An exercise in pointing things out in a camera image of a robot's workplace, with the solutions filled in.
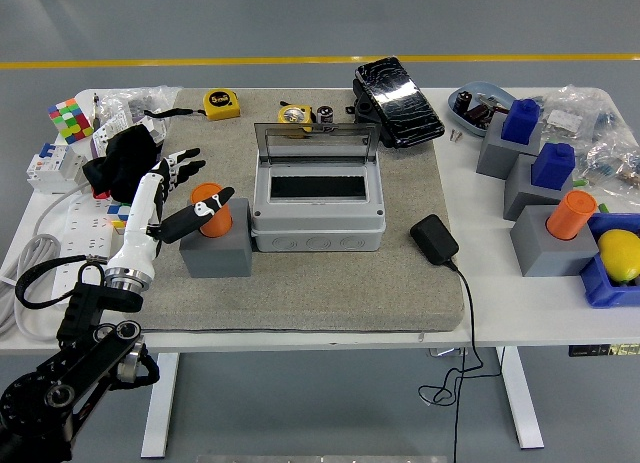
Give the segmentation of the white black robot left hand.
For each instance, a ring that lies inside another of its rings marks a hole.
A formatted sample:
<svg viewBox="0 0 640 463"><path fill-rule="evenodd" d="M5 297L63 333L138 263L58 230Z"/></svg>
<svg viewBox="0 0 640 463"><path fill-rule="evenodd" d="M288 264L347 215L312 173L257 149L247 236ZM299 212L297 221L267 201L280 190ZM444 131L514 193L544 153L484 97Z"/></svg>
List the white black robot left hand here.
<svg viewBox="0 0 640 463"><path fill-rule="evenodd" d="M163 218L168 195L205 165L194 158L198 148L162 158L140 180L124 231L123 245L106 265L106 285L141 293L149 288L155 270L153 261L163 243L174 243L198 230L219 212L234 195L232 187L214 192Z"/></svg>

